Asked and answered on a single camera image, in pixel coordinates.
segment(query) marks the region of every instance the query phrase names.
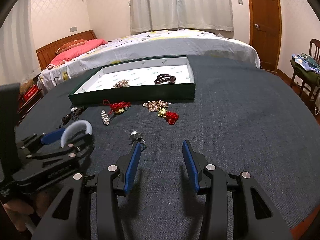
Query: red box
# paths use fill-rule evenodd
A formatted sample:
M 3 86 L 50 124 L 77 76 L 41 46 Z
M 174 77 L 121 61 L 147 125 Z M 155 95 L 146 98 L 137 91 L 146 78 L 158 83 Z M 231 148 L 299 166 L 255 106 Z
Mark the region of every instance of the red box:
M 38 90 L 37 85 L 33 85 L 33 87 L 23 95 L 24 100 L 27 102 Z

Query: orange pillow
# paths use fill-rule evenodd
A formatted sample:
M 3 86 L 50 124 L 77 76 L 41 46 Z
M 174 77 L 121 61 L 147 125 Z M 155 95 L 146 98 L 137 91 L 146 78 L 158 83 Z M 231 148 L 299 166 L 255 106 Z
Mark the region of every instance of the orange pillow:
M 76 40 L 76 41 L 70 41 L 64 45 L 62 45 L 57 51 L 56 54 L 60 54 L 68 49 L 72 49 L 74 47 L 80 46 L 85 44 L 87 41 L 86 40 Z

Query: red cord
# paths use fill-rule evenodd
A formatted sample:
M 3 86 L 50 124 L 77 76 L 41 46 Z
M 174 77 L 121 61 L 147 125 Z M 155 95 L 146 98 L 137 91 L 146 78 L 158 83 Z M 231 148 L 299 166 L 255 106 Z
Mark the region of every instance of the red cord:
M 165 113 L 165 119 L 169 124 L 175 124 L 175 122 L 179 119 L 179 115 L 174 112 L 167 111 Z
M 109 112 L 109 114 L 112 114 L 112 112 L 116 112 L 121 108 L 125 108 L 125 107 L 129 107 L 131 106 L 131 103 L 126 103 L 124 101 L 120 102 L 120 103 L 114 103 L 111 104 L 107 99 L 103 100 L 102 102 L 105 106 L 110 106 L 111 110 Z

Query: chair backrest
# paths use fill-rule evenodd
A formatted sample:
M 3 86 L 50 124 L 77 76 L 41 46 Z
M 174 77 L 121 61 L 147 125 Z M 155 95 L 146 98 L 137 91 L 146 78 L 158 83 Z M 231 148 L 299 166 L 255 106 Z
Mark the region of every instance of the chair backrest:
M 312 44 L 315 45 L 316 49 L 315 52 L 313 53 L 312 51 Z M 320 41 L 316 39 L 312 39 L 310 41 L 310 50 L 309 50 L 309 55 L 315 59 L 315 61 L 320 64 Z

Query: green chair cushion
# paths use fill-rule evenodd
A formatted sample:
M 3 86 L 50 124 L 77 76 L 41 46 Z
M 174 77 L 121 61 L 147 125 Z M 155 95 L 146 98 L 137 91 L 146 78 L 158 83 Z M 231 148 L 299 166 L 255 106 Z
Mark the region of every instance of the green chair cushion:
M 290 60 L 290 63 L 295 71 L 304 77 L 304 81 L 307 84 L 312 84 L 314 86 L 320 87 L 320 76 L 313 71 L 305 71 L 298 63 L 294 62 L 293 59 Z

